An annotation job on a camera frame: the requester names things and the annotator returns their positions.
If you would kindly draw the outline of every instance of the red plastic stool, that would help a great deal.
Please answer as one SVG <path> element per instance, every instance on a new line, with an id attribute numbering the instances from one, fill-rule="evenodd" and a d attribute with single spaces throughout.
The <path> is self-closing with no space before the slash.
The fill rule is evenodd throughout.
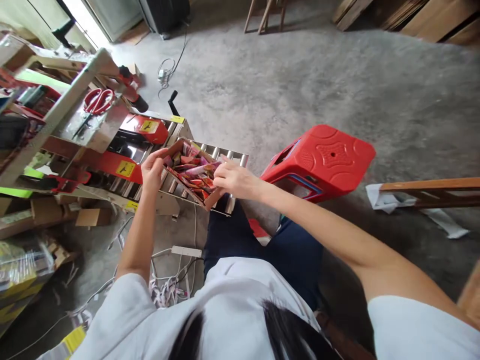
<path id="1" fill-rule="evenodd" d="M 368 142 L 317 125 L 275 155 L 260 178 L 317 203 L 355 190 L 375 154 Z"/>

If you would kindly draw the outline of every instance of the hand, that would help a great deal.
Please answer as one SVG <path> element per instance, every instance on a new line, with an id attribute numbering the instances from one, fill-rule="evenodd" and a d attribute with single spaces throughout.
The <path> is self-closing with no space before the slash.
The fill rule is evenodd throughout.
<path id="1" fill-rule="evenodd" d="M 156 196 L 160 190 L 160 176 L 164 170 L 164 160 L 159 156 L 166 152 L 163 148 L 152 152 L 141 164 L 141 177 L 143 185 L 141 188 L 142 196 Z"/>
<path id="2" fill-rule="evenodd" d="M 268 183 L 226 156 L 222 155 L 222 158 L 225 162 L 213 174 L 213 185 L 223 188 L 220 193 L 230 193 L 239 199 L 259 200 L 263 187 Z"/>

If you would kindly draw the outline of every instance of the person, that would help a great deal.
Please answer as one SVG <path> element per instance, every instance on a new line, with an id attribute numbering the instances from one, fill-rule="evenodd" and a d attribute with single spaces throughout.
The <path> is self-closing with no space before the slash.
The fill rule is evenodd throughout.
<path id="1" fill-rule="evenodd" d="M 203 288 L 156 309 L 147 284 L 162 151 L 141 166 L 143 190 L 116 281 L 73 359 L 340 359 L 313 312 L 324 247 L 361 281 L 379 360 L 480 359 L 475 323 L 418 267 L 227 158 L 213 183 L 279 211 L 280 228 L 262 246 L 239 201 L 231 217 L 211 211 Z"/>

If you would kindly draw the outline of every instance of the stool top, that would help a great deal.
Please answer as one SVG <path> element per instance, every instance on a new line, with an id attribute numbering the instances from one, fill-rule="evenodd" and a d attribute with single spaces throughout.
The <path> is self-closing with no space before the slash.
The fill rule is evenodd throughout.
<path id="1" fill-rule="evenodd" d="M 301 137 L 288 160 L 347 193 L 360 184 L 375 155 L 368 142 L 321 124 Z"/>

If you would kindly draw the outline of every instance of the power strip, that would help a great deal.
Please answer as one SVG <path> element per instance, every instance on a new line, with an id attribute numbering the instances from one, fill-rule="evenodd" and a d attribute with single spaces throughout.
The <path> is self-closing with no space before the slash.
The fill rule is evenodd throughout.
<path id="1" fill-rule="evenodd" d="M 195 258 L 201 258 L 202 257 L 202 250 L 200 249 L 195 249 L 191 247 L 183 247 L 183 246 L 172 246 L 171 247 L 171 253 L 172 254 L 179 254 L 179 255 L 185 255 L 185 256 L 191 256 Z"/>

